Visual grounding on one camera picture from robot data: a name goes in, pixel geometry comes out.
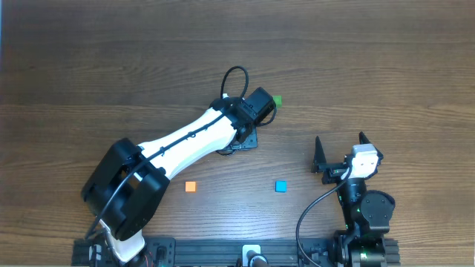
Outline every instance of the wooden table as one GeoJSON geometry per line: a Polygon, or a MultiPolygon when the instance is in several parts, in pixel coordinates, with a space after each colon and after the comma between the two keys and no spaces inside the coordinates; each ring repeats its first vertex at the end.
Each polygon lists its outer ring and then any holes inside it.
{"type": "MultiPolygon", "coordinates": [[[[339,162],[364,131],[402,262],[474,263],[475,2],[4,0],[2,26],[0,264],[69,264],[93,220],[79,192],[109,146],[192,122],[233,65],[284,106],[259,148],[174,178],[146,235],[292,239],[330,188],[309,172],[315,136],[339,162]]],[[[242,84],[233,73],[227,91],[242,84]]],[[[331,196],[301,232],[342,228],[331,196]]]]}

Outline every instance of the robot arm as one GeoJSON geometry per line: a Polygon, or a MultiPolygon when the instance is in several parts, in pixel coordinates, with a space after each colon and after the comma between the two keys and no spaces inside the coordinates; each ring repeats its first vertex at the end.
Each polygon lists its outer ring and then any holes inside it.
{"type": "Polygon", "coordinates": [[[137,146],[125,138],[109,148],[82,189],[83,200],[96,215],[86,238],[100,223],[122,264],[139,260],[145,248],[141,230],[154,216],[170,180],[212,151],[234,151],[276,111],[263,88],[247,99],[223,97],[210,106],[199,119],[168,136],[137,146]]]}

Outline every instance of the green cube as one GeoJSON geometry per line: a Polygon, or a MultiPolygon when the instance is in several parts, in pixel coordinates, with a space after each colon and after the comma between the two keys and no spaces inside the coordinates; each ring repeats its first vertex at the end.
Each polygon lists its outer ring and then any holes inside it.
{"type": "Polygon", "coordinates": [[[282,107],[282,96],[272,96],[272,98],[274,99],[277,108],[282,107]]]}

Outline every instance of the wood grain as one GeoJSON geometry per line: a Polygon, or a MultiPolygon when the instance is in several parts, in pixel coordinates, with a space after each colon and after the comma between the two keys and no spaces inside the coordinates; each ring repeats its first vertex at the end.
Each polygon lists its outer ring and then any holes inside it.
{"type": "MultiPolygon", "coordinates": [[[[259,148],[173,179],[145,234],[293,238],[329,189],[315,136],[340,161],[365,131],[385,155],[404,264],[474,264],[475,2],[4,0],[0,264],[70,263],[93,217],[79,191],[108,147],[192,122],[232,65],[282,95],[259,148]],[[274,182],[288,181],[286,194],[274,182]],[[198,182],[197,194],[184,183],[198,182]]],[[[237,94],[241,73],[226,86],[237,94]]],[[[302,226],[343,228],[335,197],[302,226]]]]}

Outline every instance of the blue block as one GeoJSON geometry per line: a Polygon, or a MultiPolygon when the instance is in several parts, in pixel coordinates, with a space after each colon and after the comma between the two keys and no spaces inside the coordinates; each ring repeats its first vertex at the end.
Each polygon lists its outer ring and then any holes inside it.
{"type": "Polygon", "coordinates": [[[275,182],[275,191],[281,192],[281,193],[287,192],[287,182],[286,181],[275,182]]]}

